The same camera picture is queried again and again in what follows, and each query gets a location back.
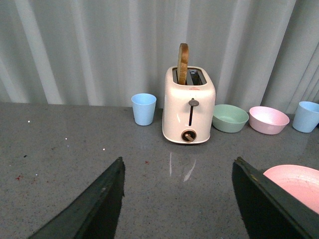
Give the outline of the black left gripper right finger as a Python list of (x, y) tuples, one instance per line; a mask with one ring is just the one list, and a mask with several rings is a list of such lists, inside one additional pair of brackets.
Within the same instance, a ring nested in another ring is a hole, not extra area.
[(232, 183), (249, 238), (319, 237), (319, 215), (241, 157), (233, 163)]

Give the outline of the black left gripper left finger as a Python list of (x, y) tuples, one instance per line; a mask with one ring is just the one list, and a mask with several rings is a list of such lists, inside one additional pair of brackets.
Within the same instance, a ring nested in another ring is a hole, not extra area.
[(117, 158), (31, 239), (113, 239), (124, 197), (125, 164)]

